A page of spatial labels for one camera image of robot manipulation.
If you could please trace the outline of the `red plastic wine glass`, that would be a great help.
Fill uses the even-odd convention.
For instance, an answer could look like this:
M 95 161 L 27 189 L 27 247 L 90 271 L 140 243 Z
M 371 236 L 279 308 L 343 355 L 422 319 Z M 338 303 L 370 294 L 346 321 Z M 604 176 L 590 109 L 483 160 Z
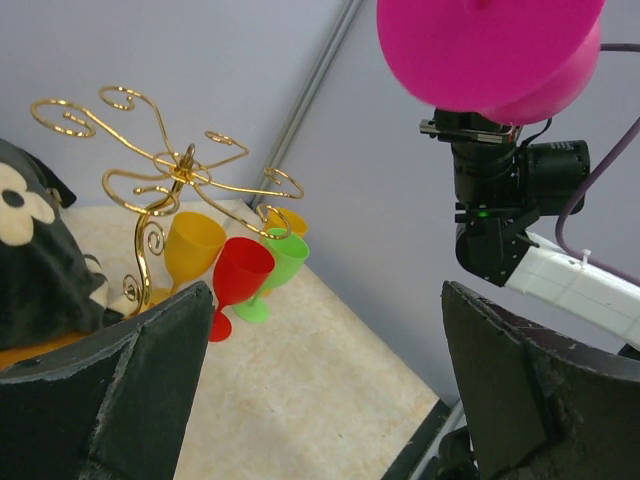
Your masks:
M 274 268 L 273 255 L 256 240 L 232 237 L 226 241 L 212 275 L 217 304 L 209 334 L 210 342 L 229 338 L 232 324 L 223 309 L 251 298 Z

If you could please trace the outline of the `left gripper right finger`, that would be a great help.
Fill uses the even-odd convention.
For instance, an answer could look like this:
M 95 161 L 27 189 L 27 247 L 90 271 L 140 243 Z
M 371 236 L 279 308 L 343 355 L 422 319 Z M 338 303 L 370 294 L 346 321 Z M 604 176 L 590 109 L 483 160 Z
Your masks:
M 638 348 L 605 352 L 458 282 L 441 306 L 480 478 L 638 478 Z

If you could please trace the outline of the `pink plastic wine glass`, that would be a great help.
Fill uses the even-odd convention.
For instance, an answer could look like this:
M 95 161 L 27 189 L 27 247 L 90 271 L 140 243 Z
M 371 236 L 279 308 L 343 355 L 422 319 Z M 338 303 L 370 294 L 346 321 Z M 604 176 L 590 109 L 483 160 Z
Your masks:
M 376 5 L 384 59 L 420 101 L 529 125 L 573 103 L 597 67 L 601 0 L 389 0 Z

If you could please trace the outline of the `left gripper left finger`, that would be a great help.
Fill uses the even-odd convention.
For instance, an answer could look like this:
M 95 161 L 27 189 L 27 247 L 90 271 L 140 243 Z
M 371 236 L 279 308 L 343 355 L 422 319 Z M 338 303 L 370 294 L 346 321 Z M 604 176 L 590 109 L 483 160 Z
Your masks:
M 171 479 L 212 322 L 202 281 L 1 373 L 4 479 Z

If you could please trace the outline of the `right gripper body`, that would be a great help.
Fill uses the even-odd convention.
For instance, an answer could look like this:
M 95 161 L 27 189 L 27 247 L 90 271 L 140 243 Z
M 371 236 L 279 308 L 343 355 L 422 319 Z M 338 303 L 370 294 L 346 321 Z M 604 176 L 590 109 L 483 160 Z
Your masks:
M 514 145 L 522 126 L 495 123 L 475 112 L 453 112 L 436 108 L 431 119 L 419 124 L 421 134 L 443 143 Z

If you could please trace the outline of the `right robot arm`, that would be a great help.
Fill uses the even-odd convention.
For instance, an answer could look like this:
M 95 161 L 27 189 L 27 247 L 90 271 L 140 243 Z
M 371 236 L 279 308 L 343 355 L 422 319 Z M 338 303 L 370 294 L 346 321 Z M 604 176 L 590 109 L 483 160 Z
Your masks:
M 638 347 L 638 284 L 530 229 L 542 217 L 564 218 L 583 208 L 590 178 L 585 141 L 521 140 L 517 126 L 441 109 L 419 129 L 451 147 L 455 254 L 464 270 Z

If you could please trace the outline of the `green plastic wine glass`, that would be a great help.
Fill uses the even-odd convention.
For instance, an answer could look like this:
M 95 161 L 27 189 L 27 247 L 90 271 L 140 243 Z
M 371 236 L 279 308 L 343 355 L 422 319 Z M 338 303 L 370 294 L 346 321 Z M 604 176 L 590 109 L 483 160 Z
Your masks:
M 232 307 L 239 318 L 250 323 L 264 323 L 269 318 L 269 307 L 262 298 L 263 292 L 289 282 L 310 255 L 309 246 L 299 235 L 285 235 L 285 228 L 271 228 L 267 232 L 275 235 L 275 238 L 263 237 L 261 243 L 272 254 L 275 268 L 251 299 Z

